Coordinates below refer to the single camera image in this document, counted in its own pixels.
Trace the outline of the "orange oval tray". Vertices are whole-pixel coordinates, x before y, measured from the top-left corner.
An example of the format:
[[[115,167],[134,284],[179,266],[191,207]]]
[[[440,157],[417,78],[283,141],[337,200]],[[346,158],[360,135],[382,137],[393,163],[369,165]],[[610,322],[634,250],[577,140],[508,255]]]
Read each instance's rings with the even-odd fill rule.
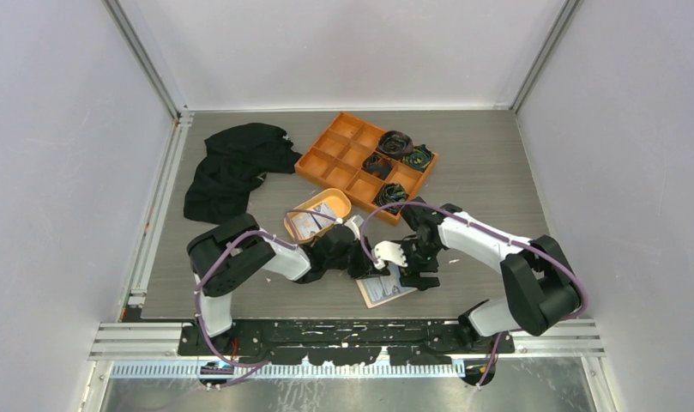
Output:
[[[288,234],[298,243],[307,243],[323,234],[351,213],[352,203],[339,189],[329,188],[285,213]]]

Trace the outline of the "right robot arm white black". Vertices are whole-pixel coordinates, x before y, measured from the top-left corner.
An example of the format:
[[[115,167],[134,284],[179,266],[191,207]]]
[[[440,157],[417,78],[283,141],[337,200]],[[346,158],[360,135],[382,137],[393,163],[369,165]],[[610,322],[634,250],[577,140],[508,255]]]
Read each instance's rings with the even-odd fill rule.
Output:
[[[460,251],[501,276],[502,299],[484,300],[458,318],[460,344],[467,351],[482,351],[499,332],[523,330],[540,336],[585,310],[583,285],[553,237],[511,235],[455,205],[433,207],[420,197],[403,206],[401,214],[414,231],[401,242],[407,259],[401,279],[408,286],[419,290],[438,286],[433,273],[442,250]]]

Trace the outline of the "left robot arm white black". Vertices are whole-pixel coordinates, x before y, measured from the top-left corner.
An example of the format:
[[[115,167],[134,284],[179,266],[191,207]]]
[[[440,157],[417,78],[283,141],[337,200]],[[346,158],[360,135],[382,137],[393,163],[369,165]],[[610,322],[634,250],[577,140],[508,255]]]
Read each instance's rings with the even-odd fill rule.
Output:
[[[330,270],[345,270],[353,279],[388,276],[367,257],[368,246],[359,233],[357,218],[347,221],[320,212],[293,209],[293,218],[314,219],[315,232],[305,225],[291,225],[293,241],[278,238],[260,228],[250,214],[195,237],[186,247],[195,277],[196,320],[200,344],[212,354],[223,354],[231,346],[232,294],[259,270],[284,276],[298,284],[318,281]]]

